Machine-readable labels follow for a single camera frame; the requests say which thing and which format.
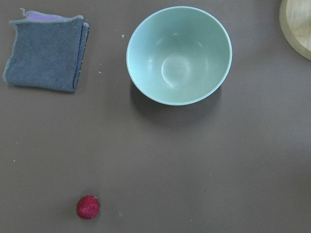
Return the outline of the red strawberry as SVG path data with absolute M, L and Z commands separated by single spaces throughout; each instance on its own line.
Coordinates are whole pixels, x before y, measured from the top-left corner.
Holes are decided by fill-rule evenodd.
M 93 195 L 82 197 L 76 204 L 76 214 L 81 219 L 94 219 L 100 211 L 100 203 Z

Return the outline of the mint green bowl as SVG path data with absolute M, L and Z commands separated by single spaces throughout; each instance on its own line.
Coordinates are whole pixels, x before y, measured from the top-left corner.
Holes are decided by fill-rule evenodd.
M 213 94 L 232 62 L 229 35 L 211 14 L 175 6 L 148 16 L 126 52 L 129 76 L 146 97 L 166 105 L 196 103 Z

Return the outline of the round wooden stand base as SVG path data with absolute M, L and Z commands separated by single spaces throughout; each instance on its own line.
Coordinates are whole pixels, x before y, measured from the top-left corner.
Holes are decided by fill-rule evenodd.
M 282 33 L 290 46 L 301 56 L 311 59 L 311 2 L 283 0 L 279 9 Z

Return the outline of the grey folded cloth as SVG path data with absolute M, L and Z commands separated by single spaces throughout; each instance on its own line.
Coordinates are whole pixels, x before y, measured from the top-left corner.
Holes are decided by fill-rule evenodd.
M 82 15 L 63 17 L 22 11 L 12 20 L 16 36 L 3 72 L 8 85 L 74 93 L 89 32 Z

